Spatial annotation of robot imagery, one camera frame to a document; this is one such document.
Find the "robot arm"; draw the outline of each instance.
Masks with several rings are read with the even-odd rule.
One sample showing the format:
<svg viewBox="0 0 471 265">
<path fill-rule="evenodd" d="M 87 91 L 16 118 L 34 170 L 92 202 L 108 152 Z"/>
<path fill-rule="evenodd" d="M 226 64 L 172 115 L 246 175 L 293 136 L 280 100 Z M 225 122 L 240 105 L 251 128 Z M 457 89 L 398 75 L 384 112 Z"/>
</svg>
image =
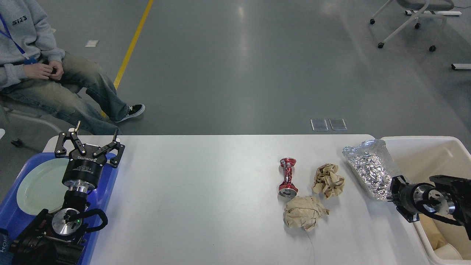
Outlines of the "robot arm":
<svg viewBox="0 0 471 265">
<path fill-rule="evenodd" d="M 388 197 L 398 212 L 408 221 L 419 220 L 419 213 L 441 222 L 464 226 L 471 240 L 471 180 L 436 175 L 429 183 L 408 183 L 404 176 L 391 182 Z"/>
<path fill-rule="evenodd" d="M 114 149 L 118 151 L 117 156 L 110 159 L 110 165 L 117 167 L 125 146 L 116 138 L 117 131 L 111 143 L 103 147 L 83 144 L 77 136 L 79 126 L 80 122 L 76 128 L 61 132 L 54 151 L 56 157 L 63 157 L 67 154 L 64 143 L 70 140 L 74 146 L 62 179 L 62 184 L 69 188 L 64 203 L 53 213 L 42 210 L 13 241 L 9 249 L 15 254 L 13 264 L 74 265 L 83 251 L 85 233 L 99 231 L 108 224 L 103 210 L 88 209 L 87 198 L 98 188 L 103 167 L 108 162 L 106 154 Z M 85 219 L 95 215 L 100 217 L 101 224 L 89 227 Z"/>
</svg>

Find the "light green plate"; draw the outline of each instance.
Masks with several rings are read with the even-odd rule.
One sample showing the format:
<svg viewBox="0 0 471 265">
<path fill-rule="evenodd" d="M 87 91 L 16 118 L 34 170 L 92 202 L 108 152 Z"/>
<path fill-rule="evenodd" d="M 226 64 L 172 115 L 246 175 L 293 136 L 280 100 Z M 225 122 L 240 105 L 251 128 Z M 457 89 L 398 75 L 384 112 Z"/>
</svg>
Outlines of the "light green plate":
<svg viewBox="0 0 471 265">
<path fill-rule="evenodd" d="M 62 206 L 65 192 L 62 184 L 67 158 L 48 160 L 24 177 L 16 193 L 16 202 L 22 211 L 29 215 L 37 215 L 42 209 L 49 212 Z"/>
</svg>

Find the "blue lanyard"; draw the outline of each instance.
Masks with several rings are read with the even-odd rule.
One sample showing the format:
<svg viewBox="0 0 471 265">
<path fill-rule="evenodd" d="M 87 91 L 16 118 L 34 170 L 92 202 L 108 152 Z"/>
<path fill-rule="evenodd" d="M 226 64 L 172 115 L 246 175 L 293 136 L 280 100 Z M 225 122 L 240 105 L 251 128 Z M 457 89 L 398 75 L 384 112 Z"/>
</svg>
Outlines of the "blue lanyard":
<svg viewBox="0 0 471 265">
<path fill-rule="evenodd" d="M 10 31 L 8 30 L 8 27 L 7 27 L 7 24 L 5 23 L 5 20 L 3 19 L 2 15 L 0 14 L 0 20 L 3 24 L 3 27 L 5 28 L 5 30 L 7 31 L 6 33 L 1 31 L 0 30 L 0 33 L 2 35 L 4 35 L 5 37 L 11 39 L 13 41 L 13 43 L 16 45 L 16 47 L 18 48 L 18 50 L 21 52 L 21 55 L 23 55 L 23 57 L 25 57 L 26 59 L 29 60 L 29 57 L 28 55 L 26 54 L 26 52 L 20 47 L 20 45 L 18 45 L 18 43 L 11 37 L 11 34 L 10 34 Z"/>
</svg>

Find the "black cable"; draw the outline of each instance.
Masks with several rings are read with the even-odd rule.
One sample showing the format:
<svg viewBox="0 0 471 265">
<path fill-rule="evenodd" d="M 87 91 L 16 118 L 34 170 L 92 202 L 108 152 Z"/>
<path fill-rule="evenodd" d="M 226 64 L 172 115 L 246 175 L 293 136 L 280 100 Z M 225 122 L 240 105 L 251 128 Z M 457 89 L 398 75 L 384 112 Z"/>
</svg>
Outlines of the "black cable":
<svg viewBox="0 0 471 265">
<path fill-rule="evenodd" d="M 418 206 L 417 210 L 419 210 L 419 212 L 421 212 L 422 214 L 424 214 L 424 215 L 426 215 L 426 216 L 428 216 L 432 219 L 438 220 L 440 222 L 444 222 L 446 224 L 461 226 L 461 224 L 457 220 L 446 218 L 446 217 L 440 216 L 440 215 L 435 215 L 435 214 L 427 211 L 427 209 L 425 209 L 424 205 L 428 204 L 428 203 L 430 203 L 430 201 L 428 201 L 428 200 L 422 200 L 422 201 L 417 202 L 416 203 L 416 205 Z"/>
</svg>

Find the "crumpled paper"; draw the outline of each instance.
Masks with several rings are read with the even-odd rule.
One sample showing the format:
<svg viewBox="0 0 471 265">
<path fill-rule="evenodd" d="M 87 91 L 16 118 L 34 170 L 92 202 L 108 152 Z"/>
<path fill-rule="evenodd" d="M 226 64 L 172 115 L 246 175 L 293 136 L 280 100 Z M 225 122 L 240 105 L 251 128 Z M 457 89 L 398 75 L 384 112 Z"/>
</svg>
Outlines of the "crumpled paper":
<svg viewBox="0 0 471 265">
<path fill-rule="evenodd" d="M 447 244 L 447 240 L 443 237 L 432 218 L 426 215 L 419 215 L 419 221 L 433 250 L 437 250 Z"/>
<path fill-rule="evenodd" d="M 323 192 L 326 199 L 332 195 L 340 195 L 345 185 L 345 178 L 336 174 L 338 170 L 339 166 L 334 164 L 320 166 L 314 177 L 312 191 L 317 194 Z"/>
<path fill-rule="evenodd" d="M 317 219 L 328 215 L 329 210 L 316 197 L 294 197 L 284 207 L 284 222 L 289 227 L 303 227 L 310 231 L 316 226 Z"/>
</svg>

